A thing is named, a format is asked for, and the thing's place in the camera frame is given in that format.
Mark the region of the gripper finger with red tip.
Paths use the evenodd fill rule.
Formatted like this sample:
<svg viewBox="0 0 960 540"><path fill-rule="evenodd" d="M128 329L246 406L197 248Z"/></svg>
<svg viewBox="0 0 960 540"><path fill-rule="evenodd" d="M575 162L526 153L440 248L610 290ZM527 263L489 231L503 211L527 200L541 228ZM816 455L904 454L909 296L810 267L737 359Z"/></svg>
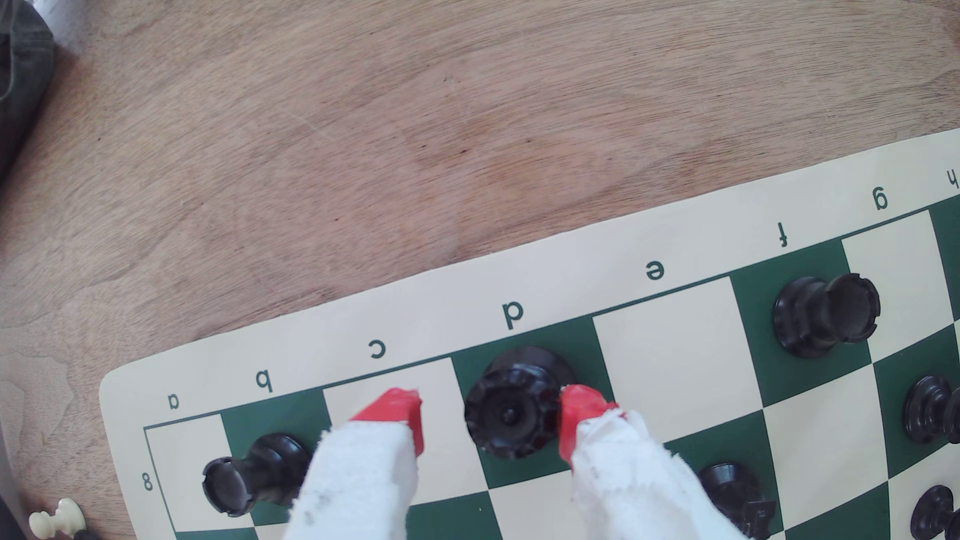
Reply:
<svg viewBox="0 0 960 540"><path fill-rule="evenodd" d="M563 387L558 403L558 453L588 539L746 538L640 412L583 384Z"/></svg>
<svg viewBox="0 0 960 540"><path fill-rule="evenodd" d="M422 398L391 387L322 433L284 539L406 539L425 449Z"/></svg>

